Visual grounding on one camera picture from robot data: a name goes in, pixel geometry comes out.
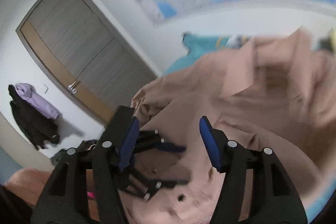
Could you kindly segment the pink-brown large coat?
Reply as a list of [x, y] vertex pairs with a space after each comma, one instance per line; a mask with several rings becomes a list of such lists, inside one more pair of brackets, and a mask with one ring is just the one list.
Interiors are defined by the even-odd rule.
[[303, 30], [207, 53], [191, 67], [143, 86], [131, 106], [144, 130], [158, 130], [186, 147], [181, 154], [140, 153], [136, 168], [187, 184], [162, 189], [149, 201], [121, 193], [130, 223], [209, 223], [224, 175], [207, 155], [199, 133], [202, 116], [247, 149], [272, 148], [309, 219], [335, 182], [335, 57], [312, 50]]

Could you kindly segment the black hanging jacket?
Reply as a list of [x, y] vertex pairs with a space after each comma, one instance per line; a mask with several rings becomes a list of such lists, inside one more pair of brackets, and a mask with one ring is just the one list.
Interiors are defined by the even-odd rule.
[[54, 120], [46, 118], [36, 108], [22, 99], [15, 91], [13, 85], [8, 86], [8, 91], [12, 98], [10, 107], [13, 117], [21, 132], [24, 133], [35, 149], [45, 149], [45, 141], [59, 144], [58, 125]]

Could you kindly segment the teal and grey bedsheet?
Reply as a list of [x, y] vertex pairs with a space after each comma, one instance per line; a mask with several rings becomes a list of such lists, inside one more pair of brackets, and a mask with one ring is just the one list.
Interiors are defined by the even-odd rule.
[[250, 36], [245, 35], [201, 36], [185, 33], [183, 34], [182, 44], [188, 50], [187, 55], [177, 59], [163, 75], [168, 75], [190, 67], [206, 53], [240, 48], [248, 42], [250, 38]]

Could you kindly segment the grey wooden door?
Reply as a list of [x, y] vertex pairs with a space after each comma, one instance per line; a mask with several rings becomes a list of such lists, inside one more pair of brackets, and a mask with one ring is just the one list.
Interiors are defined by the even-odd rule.
[[[92, 0], [37, 0], [16, 32], [49, 79], [102, 124], [155, 79]], [[77, 93], [71, 94], [68, 86], [74, 81]]]

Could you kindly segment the lilac hanging garment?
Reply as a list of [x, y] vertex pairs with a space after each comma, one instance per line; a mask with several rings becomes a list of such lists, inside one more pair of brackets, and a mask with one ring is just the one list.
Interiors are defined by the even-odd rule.
[[30, 84], [15, 84], [15, 90], [23, 100], [28, 102], [47, 119], [56, 120], [58, 118], [59, 112], [57, 108], [40, 96]]

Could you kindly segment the white wall switch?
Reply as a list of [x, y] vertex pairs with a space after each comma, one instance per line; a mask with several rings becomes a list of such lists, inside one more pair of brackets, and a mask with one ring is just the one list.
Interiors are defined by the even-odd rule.
[[49, 90], [49, 87], [46, 84], [41, 85], [41, 91], [46, 94]]

